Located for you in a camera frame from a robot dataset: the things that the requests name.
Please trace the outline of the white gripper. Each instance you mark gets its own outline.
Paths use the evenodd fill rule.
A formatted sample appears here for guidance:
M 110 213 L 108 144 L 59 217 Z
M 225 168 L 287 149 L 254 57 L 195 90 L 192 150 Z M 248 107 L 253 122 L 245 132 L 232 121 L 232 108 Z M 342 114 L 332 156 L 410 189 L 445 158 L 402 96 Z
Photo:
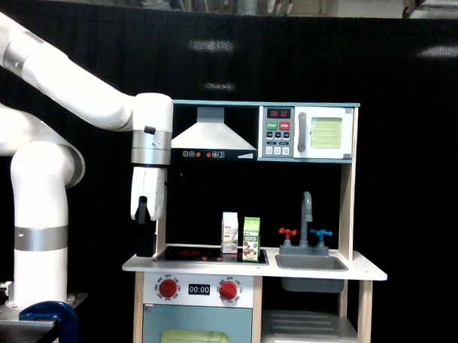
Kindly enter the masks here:
M 135 166 L 132 170 L 131 218 L 137 223 L 137 256 L 156 252 L 156 221 L 164 213 L 166 168 Z

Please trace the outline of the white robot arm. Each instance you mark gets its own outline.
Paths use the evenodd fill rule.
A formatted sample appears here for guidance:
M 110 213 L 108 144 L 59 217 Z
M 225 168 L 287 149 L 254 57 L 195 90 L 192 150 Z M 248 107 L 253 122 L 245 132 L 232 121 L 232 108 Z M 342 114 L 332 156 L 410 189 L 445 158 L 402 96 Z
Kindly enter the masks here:
M 92 126 L 132 133 L 131 217 L 164 212 L 173 101 L 158 93 L 128 96 L 0 12 L 0 66 Z M 0 156 L 11 159 L 14 281 L 10 305 L 65 301 L 68 199 L 82 179 L 80 152 L 37 117 L 0 103 Z

